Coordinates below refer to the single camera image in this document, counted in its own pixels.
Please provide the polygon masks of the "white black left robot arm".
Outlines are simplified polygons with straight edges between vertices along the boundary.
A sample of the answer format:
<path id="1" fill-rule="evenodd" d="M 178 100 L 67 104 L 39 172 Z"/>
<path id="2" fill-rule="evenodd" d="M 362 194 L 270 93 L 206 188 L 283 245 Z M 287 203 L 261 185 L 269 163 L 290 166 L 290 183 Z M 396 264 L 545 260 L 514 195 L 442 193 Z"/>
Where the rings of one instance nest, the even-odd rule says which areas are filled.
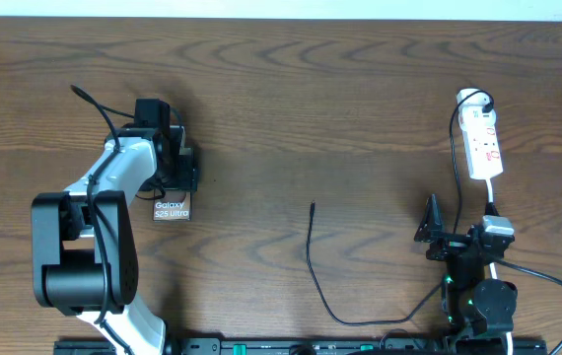
<path id="1" fill-rule="evenodd" d="M 178 354 L 181 343 L 137 292 L 139 265 L 129 216 L 136 194 L 177 173 L 180 125 L 121 128 L 89 170 L 31 206 L 37 302 L 92 325 L 117 354 Z"/>

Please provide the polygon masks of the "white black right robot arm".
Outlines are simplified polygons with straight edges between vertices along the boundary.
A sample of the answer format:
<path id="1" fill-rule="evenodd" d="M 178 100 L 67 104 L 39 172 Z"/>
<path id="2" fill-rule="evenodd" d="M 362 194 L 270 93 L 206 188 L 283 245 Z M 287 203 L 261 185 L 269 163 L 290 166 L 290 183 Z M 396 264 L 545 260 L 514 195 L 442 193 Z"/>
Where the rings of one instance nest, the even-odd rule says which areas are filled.
<path id="1" fill-rule="evenodd" d="M 481 221 L 465 234 L 448 232 L 435 195 L 426 203 L 414 240 L 429 245 L 426 258 L 443 262 L 443 310 L 450 330 L 444 349 L 452 354 L 513 354 L 517 287 L 487 271 L 515 240 L 515 229 L 489 202 Z"/>

